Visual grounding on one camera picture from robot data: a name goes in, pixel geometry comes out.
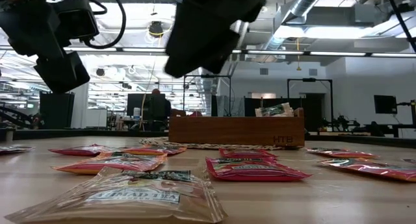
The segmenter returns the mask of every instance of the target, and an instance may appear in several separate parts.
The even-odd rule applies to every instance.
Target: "wooden table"
[[[62,156],[47,149],[98,143],[134,145],[137,138],[78,137],[25,140],[13,145],[35,146],[30,153],[1,156],[0,215],[21,210],[63,193],[91,176],[50,169],[84,157]],[[362,150],[382,156],[380,161],[411,166],[401,158],[416,158],[416,150],[343,142],[306,142],[307,147]],[[258,223],[414,223],[416,184],[392,182],[317,166],[321,156],[300,151],[274,151],[286,166],[313,174],[303,182],[213,181],[229,217],[225,224]],[[192,169],[217,151],[188,150],[172,156],[162,169]],[[0,224],[9,223],[0,218]]]

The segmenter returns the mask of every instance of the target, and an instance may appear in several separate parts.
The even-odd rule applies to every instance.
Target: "black camera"
[[[90,80],[76,52],[63,48],[71,39],[89,41],[98,35],[87,0],[0,0],[0,27],[19,55],[37,55],[35,70],[55,93],[70,91]]]

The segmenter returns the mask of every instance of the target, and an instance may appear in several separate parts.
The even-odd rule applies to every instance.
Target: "computer monitor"
[[[397,102],[395,96],[374,95],[376,114],[397,114]]]
[[[133,116],[135,107],[142,108],[144,94],[131,93],[127,96],[127,115]],[[159,120],[166,116],[166,96],[164,94],[146,94],[143,106],[143,119]]]

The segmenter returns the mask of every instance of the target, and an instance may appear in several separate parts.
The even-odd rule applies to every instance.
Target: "white wall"
[[[316,79],[325,79],[326,69],[317,62],[301,62],[301,71],[297,71],[298,64],[283,62],[239,62],[231,80],[236,97],[248,97],[253,93],[275,93],[277,97],[287,97],[287,79],[309,78],[309,69],[317,69]],[[260,75],[260,68],[268,68],[268,75]],[[300,93],[326,93],[327,88],[321,83],[291,82],[291,97],[299,97]],[[228,86],[220,82],[219,95],[228,95]]]
[[[408,58],[342,58],[330,64],[326,74],[333,79],[335,117],[342,114],[361,124],[397,124],[392,115],[375,113],[374,95],[395,95],[398,103],[416,99],[415,64]],[[410,107],[398,107],[396,117],[411,124]],[[416,132],[403,129],[403,137],[416,138]]]
[[[71,92],[75,94],[73,99],[73,110],[71,128],[83,129],[86,127],[86,110],[88,108],[89,83],[83,84]]]

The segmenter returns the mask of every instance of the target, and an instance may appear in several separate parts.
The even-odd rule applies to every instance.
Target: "person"
[[[151,94],[159,95],[161,94],[161,91],[155,88],[154,90],[151,91]],[[177,110],[177,109],[172,108],[170,101],[167,99],[165,100],[166,100],[166,103],[164,106],[165,106],[166,116],[186,116],[187,115],[187,113],[183,110]]]
[[[161,94],[161,91],[158,90],[157,88],[155,88],[154,90],[151,91],[151,94],[152,95],[160,95]],[[165,104],[164,104],[164,113],[166,114],[165,116],[167,118],[168,116],[170,116],[170,113],[172,111],[172,105],[170,104],[170,101],[169,100],[165,99],[164,101],[165,101]]]

